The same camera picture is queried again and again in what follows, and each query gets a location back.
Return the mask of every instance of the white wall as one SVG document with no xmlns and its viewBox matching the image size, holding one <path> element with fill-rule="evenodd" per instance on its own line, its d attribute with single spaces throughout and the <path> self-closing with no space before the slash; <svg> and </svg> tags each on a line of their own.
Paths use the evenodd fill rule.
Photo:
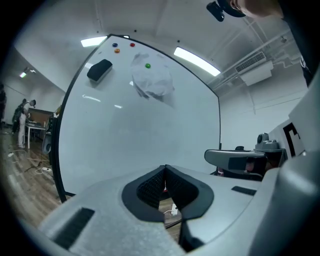
<svg viewBox="0 0 320 256">
<path fill-rule="evenodd" d="M 23 99 L 36 100 L 36 109 L 54 112 L 65 97 L 65 92 L 47 82 L 30 81 L 19 76 L 5 76 L 2 78 L 6 93 L 6 106 L 2 121 L 12 124 L 15 109 Z"/>
<path fill-rule="evenodd" d="M 4 110 L 3 121 L 12 124 L 12 117 L 15 109 L 21 104 L 23 99 L 29 99 L 33 85 L 23 81 L 19 76 L 6 76 L 2 78 L 6 94 L 6 105 Z"/>
<path fill-rule="evenodd" d="M 271 78 L 252 86 L 240 86 L 221 96 L 222 149 L 244 146 L 252 150 L 258 135 L 269 133 L 287 120 L 306 92 L 306 82 L 298 64 L 287 69 L 277 65 Z"/>
<path fill-rule="evenodd" d="M 34 85 L 30 100 L 36 100 L 35 108 L 54 112 L 62 104 L 65 92 L 55 85 Z"/>
<path fill-rule="evenodd" d="M 47 32 L 44 25 L 46 14 L 39 10 L 30 19 L 16 38 L 14 47 L 37 71 L 66 92 L 75 74 L 57 58 L 44 39 Z"/>
</svg>

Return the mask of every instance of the cable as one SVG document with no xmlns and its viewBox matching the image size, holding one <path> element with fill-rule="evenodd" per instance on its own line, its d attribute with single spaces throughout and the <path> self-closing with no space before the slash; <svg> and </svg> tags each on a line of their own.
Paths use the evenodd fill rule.
<svg viewBox="0 0 320 256">
<path fill-rule="evenodd" d="M 48 168 L 48 167 L 51 167 L 51 165 L 49 165 L 49 166 L 46 166 L 46 167 L 40 167 L 40 168 L 38 168 L 38 169 L 36 169 L 34 172 L 36 173 L 36 174 L 43 174 L 44 173 L 44 171 L 43 170 L 41 170 L 41 172 L 39 173 L 39 172 L 37 172 L 38 170 L 40 170 L 40 169 L 43 169 L 43 168 Z"/>
<path fill-rule="evenodd" d="M 182 219 L 179 219 L 179 220 L 177 220 L 176 222 L 171 223 L 171 224 L 169 224 L 168 226 L 165 226 L 165 229 L 166 229 L 166 230 L 167 230 L 167 229 L 170 229 L 170 228 L 174 227 L 175 225 L 179 224 L 180 222 L 182 222 Z"/>
<path fill-rule="evenodd" d="M 17 150 L 11 151 L 11 153 L 16 152 L 16 151 L 23 151 L 23 152 L 26 152 L 26 153 L 27 153 L 27 151 L 25 151 L 25 150 L 23 150 L 23 149 L 17 149 Z"/>
<path fill-rule="evenodd" d="M 29 171 L 30 169 L 32 169 L 32 168 L 37 168 L 37 167 L 39 167 L 39 166 L 31 166 L 31 167 L 29 167 L 28 169 L 26 169 L 24 172 L 26 173 L 26 172 Z"/>
<path fill-rule="evenodd" d="M 40 156 L 40 163 L 42 163 L 42 150 L 41 150 L 41 156 Z"/>
<path fill-rule="evenodd" d="M 41 160 L 41 159 L 32 159 L 32 158 L 26 158 L 26 159 L 30 159 L 30 160 L 35 160 L 35 161 L 40 161 L 40 162 L 42 162 L 42 161 L 45 161 L 45 162 L 50 162 L 49 160 Z"/>
</svg>

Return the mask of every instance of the paper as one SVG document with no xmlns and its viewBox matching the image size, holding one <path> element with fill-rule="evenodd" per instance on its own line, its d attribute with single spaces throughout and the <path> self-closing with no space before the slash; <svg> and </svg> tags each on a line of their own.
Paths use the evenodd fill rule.
<svg viewBox="0 0 320 256">
<path fill-rule="evenodd" d="M 160 54 L 140 52 L 134 56 L 130 68 L 133 86 L 143 97 L 163 96 L 175 90 L 170 70 Z"/>
</svg>

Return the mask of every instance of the mesh panel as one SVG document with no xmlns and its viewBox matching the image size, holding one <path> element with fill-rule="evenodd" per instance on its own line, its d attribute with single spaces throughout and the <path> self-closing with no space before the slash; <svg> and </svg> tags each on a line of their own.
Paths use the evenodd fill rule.
<svg viewBox="0 0 320 256">
<path fill-rule="evenodd" d="M 165 176 L 166 187 L 180 211 L 198 197 L 199 191 L 197 187 L 190 182 L 168 169 Z"/>
<path fill-rule="evenodd" d="M 138 198 L 147 205 L 158 209 L 160 196 L 165 188 L 164 170 L 140 184 L 136 190 Z"/>
</svg>

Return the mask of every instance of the air vent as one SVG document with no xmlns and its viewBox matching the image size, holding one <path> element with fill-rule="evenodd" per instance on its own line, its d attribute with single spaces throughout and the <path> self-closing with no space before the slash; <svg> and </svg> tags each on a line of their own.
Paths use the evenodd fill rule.
<svg viewBox="0 0 320 256">
<path fill-rule="evenodd" d="M 62 227 L 54 241 L 62 248 L 69 250 L 79 237 L 80 233 L 85 229 L 94 213 L 94 210 L 88 208 L 81 208 L 78 210 Z"/>
<path fill-rule="evenodd" d="M 245 62 L 242 62 L 240 65 L 235 67 L 235 70 L 239 74 L 243 74 L 254 67 L 261 65 L 262 63 L 265 63 L 267 61 L 266 56 L 264 53 L 261 51 L 258 54 L 252 56 L 251 58 L 247 59 Z"/>
<path fill-rule="evenodd" d="M 271 70 L 274 68 L 272 61 L 263 63 L 255 68 L 240 75 L 240 78 L 246 83 L 247 86 L 254 85 L 264 79 L 272 76 Z"/>
</svg>

